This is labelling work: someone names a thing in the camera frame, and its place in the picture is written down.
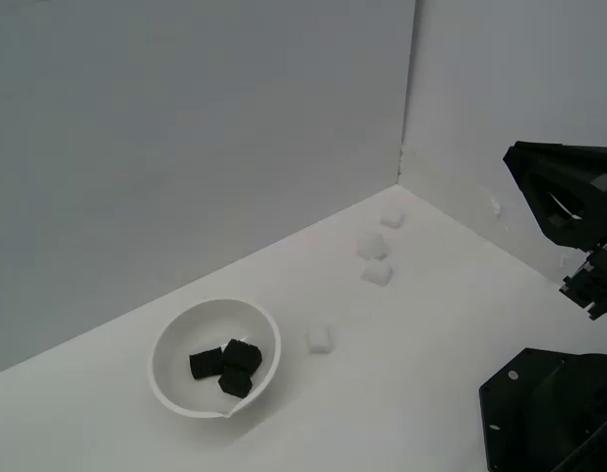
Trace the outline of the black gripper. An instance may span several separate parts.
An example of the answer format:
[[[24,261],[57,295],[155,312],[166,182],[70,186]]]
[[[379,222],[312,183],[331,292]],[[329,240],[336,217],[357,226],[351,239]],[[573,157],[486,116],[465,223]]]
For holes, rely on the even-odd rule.
[[[591,251],[559,291],[591,320],[607,315],[607,147],[518,141],[504,162],[543,235]]]

